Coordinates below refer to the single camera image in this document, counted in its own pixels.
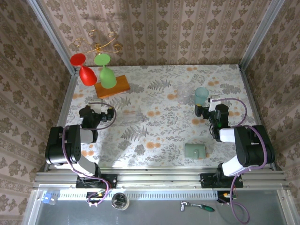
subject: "cable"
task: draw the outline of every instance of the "cable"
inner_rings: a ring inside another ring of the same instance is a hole
[[[212,124],[210,124],[210,135],[212,135],[212,133],[211,133],[211,127],[212,127]]]
[[[218,101],[225,101],[225,100],[235,100],[235,101],[241,102],[241,103],[243,104],[243,106],[244,106],[244,108],[245,108],[245,115],[244,115],[244,118],[242,119],[242,121],[241,121],[240,123],[238,123],[238,125],[236,125],[236,126],[241,125],[241,124],[245,121],[245,119],[246,119],[246,117],[247,117],[247,107],[246,107],[245,103],[244,103],[243,101],[241,101],[241,100],[239,100],[239,99],[237,99],[237,98],[233,98],[233,97],[223,98],[223,99],[218,99],[218,100],[212,100],[212,101],[218,102]],[[265,143],[264,143],[264,141],[263,141],[262,136],[261,136],[261,135],[259,134],[259,132],[258,132],[256,129],[254,129],[252,126],[245,125],[245,127],[250,128],[250,129],[253,130],[253,132],[257,135],[257,137],[258,137],[258,139],[259,139],[259,141],[260,141],[260,143],[261,143],[261,145],[262,145],[262,150],[263,150],[264,160],[263,160],[262,165],[260,165],[260,166],[249,166],[249,167],[247,167],[246,169],[240,171],[239,174],[247,173],[247,172],[249,172],[249,171],[251,171],[251,170],[258,170],[258,169],[261,169],[261,168],[263,168],[263,167],[267,164],[267,161],[268,161],[267,149],[266,149],[266,146],[265,146]],[[233,202],[233,198],[231,198],[231,196],[232,196],[232,194],[233,194],[234,183],[235,183],[235,181],[236,181],[236,179],[237,179],[238,176],[239,176],[239,175],[236,174],[236,175],[234,176],[234,178],[233,178],[232,183],[231,183],[231,187],[230,187],[230,206],[231,206],[231,210],[232,210],[232,213],[233,213],[234,217],[235,217],[241,224],[248,224],[249,221],[250,221],[250,214],[249,214],[248,210],[247,210],[246,207],[243,206],[242,204],[237,203],[237,202]],[[240,206],[241,208],[244,209],[244,211],[245,211],[245,212],[247,213],[247,215],[248,215],[248,219],[247,219],[246,222],[243,222],[243,221],[241,221],[241,220],[238,218],[238,216],[236,215],[235,210],[234,210],[234,208],[233,208],[233,205],[238,205],[238,206]]]
[[[107,104],[107,103],[103,103],[103,102],[95,102],[95,103],[90,103],[90,104],[102,104],[102,105],[106,105],[106,106],[112,108],[112,109],[114,110],[114,119],[113,119],[113,121],[112,121],[108,126],[106,126],[106,127],[102,127],[102,128],[83,128],[84,130],[103,130],[103,129],[106,129],[106,128],[110,127],[110,126],[116,121],[116,118],[117,118],[117,112],[116,112],[116,109],[115,109],[114,107],[112,107],[111,105],[109,105],[109,104]],[[68,155],[67,155],[67,152],[66,152],[66,146],[65,146],[65,135],[66,135],[66,130],[67,130],[69,127],[70,127],[70,126],[65,126],[65,127],[63,128],[63,130],[62,130],[61,143],[62,143],[62,152],[63,152],[63,154],[64,154],[64,157],[65,157],[67,163],[68,163],[69,166],[71,167],[71,170],[72,170],[73,172],[77,173],[77,174],[83,175],[83,176],[85,176],[85,177],[87,177],[87,178],[90,178],[90,179],[100,180],[100,181],[102,181],[102,182],[104,182],[104,183],[106,184],[105,194],[104,194],[103,198],[102,198],[99,202],[95,203],[95,205],[97,206],[97,205],[99,205],[99,204],[107,197],[107,195],[108,195],[108,190],[109,190],[109,184],[108,184],[108,182],[107,182],[105,179],[103,179],[103,178],[100,178],[100,177],[94,177],[94,176],[88,176],[88,175],[86,175],[86,174],[84,174],[84,173],[82,173],[82,172],[76,170],[76,169],[73,167],[73,164],[71,163],[70,159],[68,158]]]
[[[251,130],[253,130],[253,132],[257,135],[257,137],[258,137],[258,139],[259,139],[259,141],[260,141],[260,143],[261,143],[261,145],[262,145],[262,150],[263,150],[264,160],[263,160],[262,165],[260,165],[260,166],[249,166],[249,167],[247,167],[246,169],[240,171],[239,174],[247,173],[247,172],[249,172],[249,171],[251,171],[251,170],[258,170],[258,169],[261,169],[261,168],[263,168],[263,167],[267,164],[267,161],[268,161],[267,149],[266,149],[266,146],[265,146],[265,143],[264,143],[264,141],[263,141],[262,136],[261,136],[261,135],[259,134],[259,132],[258,132],[256,129],[254,129],[252,126],[249,126],[249,125],[245,125],[245,126],[248,127],[248,128],[250,128]],[[236,181],[236,179],[237,179],[238,176],[239,176],[239,175],[236,174],[236,175],[234,176],[234,178],[233,178],[233,181],[232,181],[231,187],[230,187],[230,196],[232,196],[232,194],[233,194],[233,186],[234,186],[234,183],[235,183],[235,181]],[[236,215],[235,210],[234,210],[234,208],[233,208],[233,205],[238,205],[238,206],[240,206],[241,208],[243,208],[243,209],[245,210],[245,212],[248,214],[248,219],[247,219],[246,222],[243,222],[243,221],[241,221],[241,220],[238,218],[238,216]],[[250,221],[250,214],[249,214],[249,212],[248,212],[248,210],[246,209],[245,206],[243,206],[243,205],[240,204],[240,203],[233,202],[233,199],[232,199],[232,198],[230,198],[230,206],[231,206],[231,210],[232,210],[232,213],[233,213],[234,217],[235,217],[241,224],[248,224],[248,223],[249,223],[249,221]]]
[[[110,184],[110,182],[107,181],[107,183],[109,184],[109,190],[112,189],[112,185]],[[95,197],[99,197],[99,193],[101,193],[101,191],[96,191],[96,192],[92,192],[89,196],[88,196],[88,200],[86,200],[87,203],[90,203],[90,199],[91,198],[95,198]]]
[[[236,189],[236,186],[235,186],[235,185],[234,185],[233,187],[234,187],[234,189],[235,189],[235,195],[236,195],[236,197],[238,197],[238,190]]]
[[[240,123],[238,123],[237,126],[241,125],[245,121],[245,119],[247,117],[247,107],[246,107],[245,103],[242,100],[239,100],[239,99],[233,98],[233,97],[223,98],[223,99],[218,99],[218,100],[212,100],[212,101],[213,102],[219,102],[219,101],[226,101],[226,100],[235,100],[235,101],[241,102],[243,104],[243,106],[245,108],[245,115],[244,115],[244,118],[242,119],[242,121]]]

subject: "damask wallpaper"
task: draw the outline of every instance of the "damask wallpaper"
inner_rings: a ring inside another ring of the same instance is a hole
[[[286,0],[247,70],[300,212],[300,1]]]
[[[68,54],[119,34],[110,65],[239,64],[270,0],[40,0]],[[93,66],[94,54],[87,55]]]
[[[0,34],[0,225],[18,225],[70,74],[25,0],[0,1]]]

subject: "glass cup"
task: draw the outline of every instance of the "glass cup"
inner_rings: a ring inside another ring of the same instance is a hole
[[[189,97],[192,95],[192,91],[188,86],[180,86],[177,89],[177,102],[180,104],[187,104]]]
[[[203,105],[208,98],[208,90],[206,88],[197,88],[195,91],[195,105]]]

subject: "table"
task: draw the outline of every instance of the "table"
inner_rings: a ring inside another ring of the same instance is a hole
[[[110,128],[98,132],[96,143],[82,145],[82,154],[101,167],[217,166],[236,154],[233,143],[212,139],[209,121],[195,116],[193,96],[186,105],[177,102],[177,89],[182,85],[193,90],[206,87],[210,95],[242,100],[248,110],[244,124],[255,124],[237,65],[110,68],[116,76],[126,75],[131,90],[104,99],[116,108],[117,120]],[[98,76],[101,67],[92,69]],[[86,87],[78,79],[67,125],[80,124],[78,111],[95,98],[94,87]],[[223,103],[229,106],[229,125],[238,124],[245,112],[242,104],[232,100]],[[126,123],[126,113],[132,111],[143,122]],[[186,143],[204,143],[206,158],[185,158]]]

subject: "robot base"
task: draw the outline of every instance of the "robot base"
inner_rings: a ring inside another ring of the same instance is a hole
[[[202,188],[230,188],[234,177],[227,177],[223,174],[222,164],[217,166],[216,173],[201,173],[200,181]],[[239,176],[234,185],[237,188],[244,187],[241,176]]]
[[[101,174],[101,178],[105,179],[111,186],[110,189],[117,188],[118,175]],[[102,181],[90,178],[77,177],[76,188],[101,188],[105,189],[106,185]]]

